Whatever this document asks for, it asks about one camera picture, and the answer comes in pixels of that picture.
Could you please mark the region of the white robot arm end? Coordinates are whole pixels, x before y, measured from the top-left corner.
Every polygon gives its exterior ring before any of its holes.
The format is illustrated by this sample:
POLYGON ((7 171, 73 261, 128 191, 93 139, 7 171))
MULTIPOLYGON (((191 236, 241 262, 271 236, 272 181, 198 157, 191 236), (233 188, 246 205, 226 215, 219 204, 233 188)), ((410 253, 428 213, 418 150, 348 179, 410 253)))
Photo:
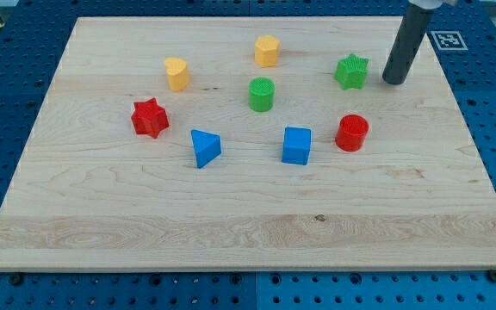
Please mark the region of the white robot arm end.
POLYGON ((420 7, 421 9, 432 10, 440 8, 444 3, 455 6, 459 0, 408 0, 408 2, 420 7))

